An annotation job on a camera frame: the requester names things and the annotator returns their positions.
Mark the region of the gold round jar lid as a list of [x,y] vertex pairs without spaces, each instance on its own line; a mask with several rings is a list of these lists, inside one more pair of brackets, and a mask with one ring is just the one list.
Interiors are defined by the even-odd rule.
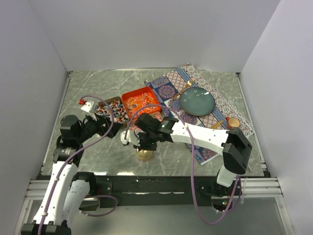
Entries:
[[153,151],[151,150],[136,150],[135,154],[137,158],[141,161],[149,161],[153,156]]

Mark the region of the orange tin lollipop candies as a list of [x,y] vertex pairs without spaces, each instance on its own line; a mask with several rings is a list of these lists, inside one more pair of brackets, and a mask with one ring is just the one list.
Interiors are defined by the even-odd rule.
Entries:
[[124,93],[121,98],[129,118],[132,118],[133,115],[142,107],[159,104],[153,90],[147,86]]

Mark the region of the gold tin colourful jelly candies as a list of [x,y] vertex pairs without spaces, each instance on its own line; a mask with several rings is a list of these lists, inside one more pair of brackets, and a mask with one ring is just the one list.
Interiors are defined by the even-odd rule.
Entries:
[[[159,121],[162,121],[162,120],[163,120],[163,116],[161,115],[160,112],[152,113],[152,114],[150,114],[150,116],[153,117],[153,118],[156,118],[156,119],[159,120]],[[134,130],[134,129],[136,128],[136,126],[135,126],[136,120],[137,120],[136,118],[135,118],[134,120],[132,120],[131,125],[130,125],[130,127],[129,127],[129,130],[132,131],[132,130]]]

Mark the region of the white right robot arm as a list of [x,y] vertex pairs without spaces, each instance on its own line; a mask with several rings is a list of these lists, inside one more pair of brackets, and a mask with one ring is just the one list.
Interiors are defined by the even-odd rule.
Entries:
[[172,117],[162,121],[143,113],[135,121],[141,131],[138,147],[155,151],[157,142],[181,142],[216,152],[223,157],[223,165],[218,171],[214,190],[225,195],[231,190],[233,180],[246,173],[252,145],[237,127],[230,130],[214,130],[189,123],[183,123]]

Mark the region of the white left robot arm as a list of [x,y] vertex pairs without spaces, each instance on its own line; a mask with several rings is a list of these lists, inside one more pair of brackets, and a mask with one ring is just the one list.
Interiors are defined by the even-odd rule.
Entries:
[[99,115],[83,120],[67,115],[61,119],[48,187],[32,222],[23,224],[22,235],[71,234],[72,221],[83,200],[98,193],[95,175],[78,170],[83,143],[96,134],[113,138],[121,127],[121,123]]

